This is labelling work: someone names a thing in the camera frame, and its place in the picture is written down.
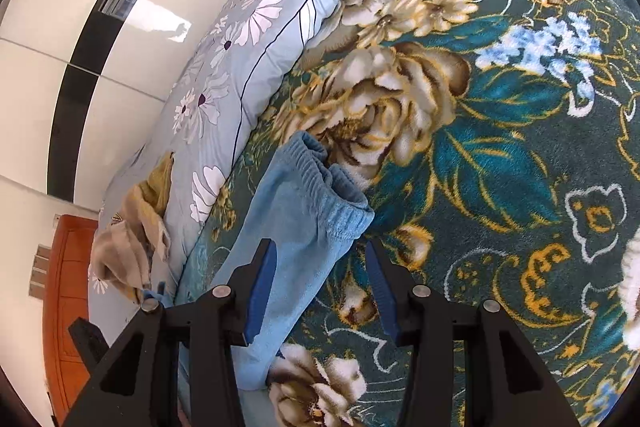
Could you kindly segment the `light blue fleece pants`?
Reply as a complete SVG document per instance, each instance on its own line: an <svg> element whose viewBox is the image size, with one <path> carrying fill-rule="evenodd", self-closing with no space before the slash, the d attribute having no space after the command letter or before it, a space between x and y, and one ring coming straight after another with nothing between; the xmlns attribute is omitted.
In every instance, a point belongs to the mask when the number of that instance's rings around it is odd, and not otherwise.
<svg viewBox="0 0 640 427"><path fill-rule="evenodd" d="M248 347L232 351L240 389L264 387L282 343L373 218L367 197L339 165L329 164L323 145L297 131L272 156L233 245L217 246L208 234L196 243L177 303L229 282L234 269L250 262L262 239L272 239L277 247L262 328Z"/></svg>

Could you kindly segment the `orange wooden headboard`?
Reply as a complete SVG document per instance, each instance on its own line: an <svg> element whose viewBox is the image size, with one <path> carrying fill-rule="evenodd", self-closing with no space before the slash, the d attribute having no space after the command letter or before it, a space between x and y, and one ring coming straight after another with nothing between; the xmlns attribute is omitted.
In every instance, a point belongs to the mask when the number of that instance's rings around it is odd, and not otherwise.
<svg viewBox="0 0 640 427"><path fill-rule="evenodd" d="M43 356L56 425L88 381L89 373L68 328L88 317L89 262L98 222L70 215L58 218L43 299Z"/></svg>

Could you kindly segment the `beige knit sweater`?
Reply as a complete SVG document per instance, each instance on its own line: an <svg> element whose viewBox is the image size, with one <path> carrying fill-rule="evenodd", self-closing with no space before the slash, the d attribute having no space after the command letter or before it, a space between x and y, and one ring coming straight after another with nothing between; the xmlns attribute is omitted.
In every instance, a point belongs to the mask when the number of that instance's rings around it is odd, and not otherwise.
<svg viewBox="0 0 640 427"><path fill-rule="evenodd" d="M169 188L142 182L130 188L106 229L93 241L90 265L96 277L134 303L151 287L152 257L168 258L164 223Z"/></svg>

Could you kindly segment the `olive green knit garment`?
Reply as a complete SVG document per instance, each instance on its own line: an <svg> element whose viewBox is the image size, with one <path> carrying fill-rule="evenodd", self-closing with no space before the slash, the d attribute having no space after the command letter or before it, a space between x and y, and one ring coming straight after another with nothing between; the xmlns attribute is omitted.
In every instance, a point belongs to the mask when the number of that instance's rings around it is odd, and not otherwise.
<svg viewBox="0 0 640 427"><path fill-rule="evenodd" d="M171 173L174 167L174 153L167 152L149 176L139 183L143 200L163 217L169 202Z"/></svg>

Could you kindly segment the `grey-blue floral duvet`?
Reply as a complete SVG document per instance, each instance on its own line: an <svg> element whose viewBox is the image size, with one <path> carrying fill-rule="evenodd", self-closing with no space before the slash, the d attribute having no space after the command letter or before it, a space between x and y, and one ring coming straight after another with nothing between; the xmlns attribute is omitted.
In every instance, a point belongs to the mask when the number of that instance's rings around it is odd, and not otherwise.
<svg viewBox="0 0 640 427"><path fill-rule="evenodd" d="M224 181L283 76L340 0L228 0L174 82L151 134L107 185L105 230L126 193L160 160L174 160L165 229L168 251L151 261L149 288L175 297L183 267Z"/></svg>

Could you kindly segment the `teal floral plush blanket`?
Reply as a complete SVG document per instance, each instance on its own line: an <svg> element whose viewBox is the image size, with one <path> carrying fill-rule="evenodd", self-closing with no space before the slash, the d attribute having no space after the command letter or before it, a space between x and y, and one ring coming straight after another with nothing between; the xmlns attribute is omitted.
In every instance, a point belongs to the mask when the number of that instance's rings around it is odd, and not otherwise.
<svg viewBox="0 0 640 427"><path fill-rule="evenodd" d="M455 303L491 298L578 423L638 371L618 285L639 248L637 0L340 0L209 211L177 303L212 285L270 160L305 131L368 235Z"/></svg>

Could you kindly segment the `white black-striped wardrobe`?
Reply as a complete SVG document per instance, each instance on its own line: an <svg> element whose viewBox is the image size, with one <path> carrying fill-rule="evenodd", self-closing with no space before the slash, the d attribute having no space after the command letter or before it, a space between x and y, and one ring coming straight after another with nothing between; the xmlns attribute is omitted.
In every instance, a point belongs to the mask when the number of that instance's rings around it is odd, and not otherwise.
<svg viewBox="0 0 640 427"><path fill-rule="evenodd" d="M3 0L1 173L98 209L226 0Z"/></svg>

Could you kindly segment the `wall switch panel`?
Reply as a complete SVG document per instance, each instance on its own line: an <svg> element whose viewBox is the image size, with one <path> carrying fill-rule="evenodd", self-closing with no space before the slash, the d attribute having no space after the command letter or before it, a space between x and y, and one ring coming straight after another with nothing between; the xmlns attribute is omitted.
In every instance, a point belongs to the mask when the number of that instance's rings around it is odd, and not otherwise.
<svg viewBox="0 0 640 427"><path fill-rule="evenodd" d="M46 295L46 283L50 265L51 249L39 245L36 250L32 272L29 277L28 295L43 300Z"/></svg>

